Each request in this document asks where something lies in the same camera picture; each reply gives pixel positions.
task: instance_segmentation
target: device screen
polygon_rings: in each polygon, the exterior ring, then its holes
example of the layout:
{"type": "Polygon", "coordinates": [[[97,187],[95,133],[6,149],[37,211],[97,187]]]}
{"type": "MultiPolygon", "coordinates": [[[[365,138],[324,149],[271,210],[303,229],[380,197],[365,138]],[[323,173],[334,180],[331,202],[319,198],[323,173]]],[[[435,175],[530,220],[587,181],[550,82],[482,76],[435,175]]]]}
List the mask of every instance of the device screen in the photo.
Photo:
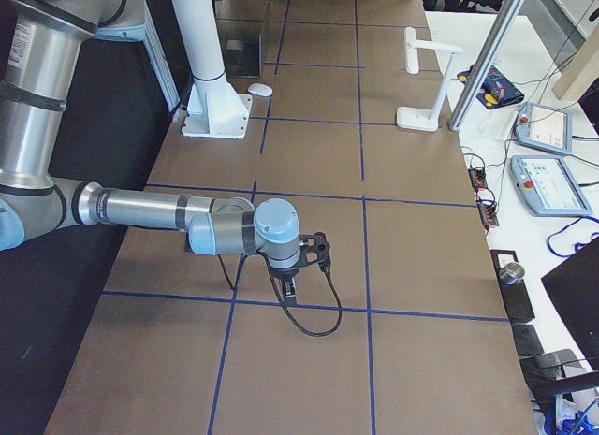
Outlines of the device screen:
{"type": "Polygon", "coordinates": [[[534,189],[547,209],[581,209],[582,205],[557,159],[522,159],[534,189]]]}
{"type": "Polygon", "coordinates": [[[565,125],[565,113],[533,106],[530,138],[535,142],[565,149],[565,125]]]}

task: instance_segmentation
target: computer mouse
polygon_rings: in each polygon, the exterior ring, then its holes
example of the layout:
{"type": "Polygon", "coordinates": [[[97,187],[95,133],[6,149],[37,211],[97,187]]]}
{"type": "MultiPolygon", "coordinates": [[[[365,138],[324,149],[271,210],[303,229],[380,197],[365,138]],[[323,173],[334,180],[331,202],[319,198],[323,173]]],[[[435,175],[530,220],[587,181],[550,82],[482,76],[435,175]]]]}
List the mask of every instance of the computer mouse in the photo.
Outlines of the computer mouse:
{"type": "Polygon", "coordinates": [[[272,88],[270,86],[267,86],[266,84],[255,82],[247,88],[247,92],[258,96],[271,96],[272,88]]]}

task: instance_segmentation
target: tablet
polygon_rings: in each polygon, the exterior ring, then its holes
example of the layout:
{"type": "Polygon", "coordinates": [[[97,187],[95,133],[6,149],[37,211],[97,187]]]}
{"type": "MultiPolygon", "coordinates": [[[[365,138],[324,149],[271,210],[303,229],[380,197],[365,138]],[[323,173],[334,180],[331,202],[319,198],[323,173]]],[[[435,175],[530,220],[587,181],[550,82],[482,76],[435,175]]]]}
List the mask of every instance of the tablet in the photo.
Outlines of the tablet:
{"type": "Polygon", "coordinates": [[[546,152],[572,152],[570,114],[554,108],[526,103],[516,118],[514,136],[520,144],[546,152]]]}
{"type": "Polygon", "coordinates": [[[514,156],[510,166],[516,186],[534,215],[580,217],[592,213],[560,156],[514,156]]]}

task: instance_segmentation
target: white t-shaped object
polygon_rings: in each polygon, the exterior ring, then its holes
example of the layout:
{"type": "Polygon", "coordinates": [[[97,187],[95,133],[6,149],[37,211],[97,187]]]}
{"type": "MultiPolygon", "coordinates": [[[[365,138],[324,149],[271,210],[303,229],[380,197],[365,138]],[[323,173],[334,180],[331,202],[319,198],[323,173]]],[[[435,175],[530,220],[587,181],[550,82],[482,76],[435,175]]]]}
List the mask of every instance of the white t-shaped object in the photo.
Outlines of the white t-shaped object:
{"type": "Polygon", "coordinates": [[[405,29],[403,36],[405,42],[405,69],[413,75],[420,71],[418,49],[449,51],[451,53],[439,94],[437,94],[432,109],[407,108],[405,106],[397,108],[396,122],[400,128],[436,131],[439,128],[441,106],[447,95],[449,81],[454,74],[454,64],[462,53],[462,48],[454,45],[438,44],[429,40],[418,40],[416,39],[416,30],[410,26],[405,29]]]}

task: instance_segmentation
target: white desk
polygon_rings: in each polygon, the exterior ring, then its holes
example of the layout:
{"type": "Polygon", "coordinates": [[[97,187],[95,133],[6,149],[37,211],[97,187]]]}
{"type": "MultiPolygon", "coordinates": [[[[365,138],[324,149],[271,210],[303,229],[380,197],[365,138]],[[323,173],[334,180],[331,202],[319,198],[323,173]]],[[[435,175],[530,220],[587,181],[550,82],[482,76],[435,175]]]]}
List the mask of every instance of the white desk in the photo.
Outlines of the white desk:
{"type": "MultiPolygon", "coordinates": [[[[475,62],[493,24],[494,16],[428,12],[427,20],[434,41],[464,48],[464,54],[459,59],[459,71],[463,71],[470,68],[470,65],[475,62]]],[[[444,71],[448,55],[438,52],[437,58],[442,71],[444,71]]],[[[533,26],[526,17],[522,16],[517,17],[494,64],[513,82],[539,80],[546,76],[549,67],[551,67],[549,72],[555,68],[533,26]]],[[[558,100],[551,91],[559,76],[558,73],[549,81],[542,104],[561,108],[572,103],[558,100]]],[[[545,82],[536,91],[536,83],[518,87],[526,94],[526,100],[538,103],[544,86],[545,82]]],[[[462,90],[463,86],[458,80],[451,81],[448,98],[452,109],[455,108],[462,90]]],[[[485,159],[488,165],[503,162],[504,141],[511,137],[511,124],[518,106],[487,110],[480,103],[474,102],[460,130],[461,144],[470,147],[485,159]]],[[[591,124],[578,104],[568,110],[573,114],[574,135],[596,137],[591,124]]],[[[509,156],[514,154],[543,154],[543,152],[512,142],[509,156]]],[[[574,141],[573,154],[597,163],[599,162],[599,143],[574,141]]],[[[479,165],[477,162],[476,159],[473,159],[475,166],[479,165]]],[[[599,172],[596,168],[584,165],[574,158],[566,158],[566,163],[578,183],[597,181],[599,172]]],[[[573,219],[533,216],[526,209],[510,178],[509,166],[505,169],[503,181],[501,168],[490,168],[487,173],[489,188],[498,197],[503,185],[498,215],[500,226],[489,232],[487,236],[489,248],[516,251],[519,262],[526,269],[525,282],[536,315],[533,323],[545,351],[552,352],[570,348],[575,355],[579,355],[581,358],[582,353],[576,347],[561,318],[553,308],[541,283],[541,278],[562,262],[561,258],[553,255],[547,249],[547,236],[571,223],[573,219]]],[[[599,214],[599,187],[587,187],[583,189],[583,192],[591,203],[594,210],[593,215],[599,214]]],[[[553,246],[561,253],[571,253],[572,244],[577,241],[589,241],[591,232],[597,229],[599,228],[596,225],[581,222],[569,230],[566,235],[556,238],[553,246]]]]}

